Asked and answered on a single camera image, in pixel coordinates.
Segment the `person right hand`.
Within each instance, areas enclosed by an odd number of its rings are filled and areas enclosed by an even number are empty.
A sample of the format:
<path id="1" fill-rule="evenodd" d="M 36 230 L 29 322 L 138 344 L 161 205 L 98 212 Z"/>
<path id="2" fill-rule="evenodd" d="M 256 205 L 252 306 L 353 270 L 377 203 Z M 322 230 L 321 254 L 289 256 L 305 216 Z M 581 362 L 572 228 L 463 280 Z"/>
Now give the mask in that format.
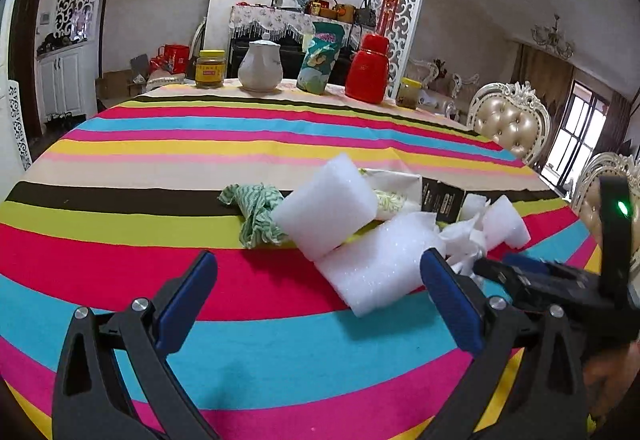
<path id="1" fill-rule="evenodd" d="M 638 342 L 593 356 L 582 372 L 591 392 L 589 414 L 600 420 L 623 401 L 639 373 Z"/>

